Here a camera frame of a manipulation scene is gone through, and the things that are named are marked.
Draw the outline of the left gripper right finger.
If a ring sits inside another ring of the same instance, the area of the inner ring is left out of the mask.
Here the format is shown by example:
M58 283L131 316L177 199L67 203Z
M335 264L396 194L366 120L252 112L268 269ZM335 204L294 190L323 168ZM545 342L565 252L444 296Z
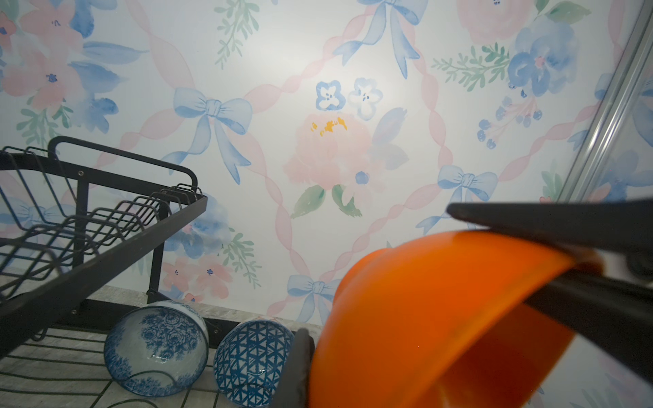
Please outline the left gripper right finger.
M537 242L575 257L576 265L525 300L593 343L640 378L652 380L652 290L590 270L600 250L627 265L652 266L652 201L454 203L454 219Z

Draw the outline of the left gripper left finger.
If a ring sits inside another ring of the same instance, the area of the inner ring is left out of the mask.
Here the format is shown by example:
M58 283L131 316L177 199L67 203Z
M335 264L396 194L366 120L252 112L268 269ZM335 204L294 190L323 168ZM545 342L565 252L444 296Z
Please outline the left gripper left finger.
M309 401L309 372L315 341L305 328L295 333L294 342L282 369L271 408L306 408Z

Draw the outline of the blue triangle pattern bowl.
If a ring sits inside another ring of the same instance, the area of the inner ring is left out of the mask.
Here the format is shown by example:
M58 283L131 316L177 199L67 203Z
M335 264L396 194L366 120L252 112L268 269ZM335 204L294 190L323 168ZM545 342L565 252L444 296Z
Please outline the blue triangle pattern bowl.
M254 319L231 330L214 357L218 390L241 407L267 407L277 390L294 334L278 321Z

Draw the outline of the blue floral bowl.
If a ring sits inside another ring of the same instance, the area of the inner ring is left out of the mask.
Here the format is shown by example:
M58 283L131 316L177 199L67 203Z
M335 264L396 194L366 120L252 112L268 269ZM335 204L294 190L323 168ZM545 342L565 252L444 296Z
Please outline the blue floral bowl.
M127 391L168 397L190 388L208 360L207 324L195 309L160 301L120 319L105 338L105 367Z

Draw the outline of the orange plastic bowl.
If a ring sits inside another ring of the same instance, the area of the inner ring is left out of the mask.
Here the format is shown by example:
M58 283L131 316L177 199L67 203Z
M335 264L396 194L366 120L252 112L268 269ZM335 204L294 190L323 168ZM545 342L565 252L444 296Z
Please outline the orange plastic bowl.
M336 292L309 406L523 406L574 338L525 300L574 265L559 249L489 231L370 253Z

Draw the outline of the black wire dish rack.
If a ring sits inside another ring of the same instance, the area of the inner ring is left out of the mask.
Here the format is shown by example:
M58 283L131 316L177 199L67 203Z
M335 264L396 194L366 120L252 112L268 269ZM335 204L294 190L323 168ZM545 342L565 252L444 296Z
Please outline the black wire dish rack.
M188 389L147 398L115 382L105 338L160 301L197 311L163 280L171 238L212 203L179 165L59 136L1 151L1 404L4 407L225 407L210 361L231 321L204 319L206 368Z

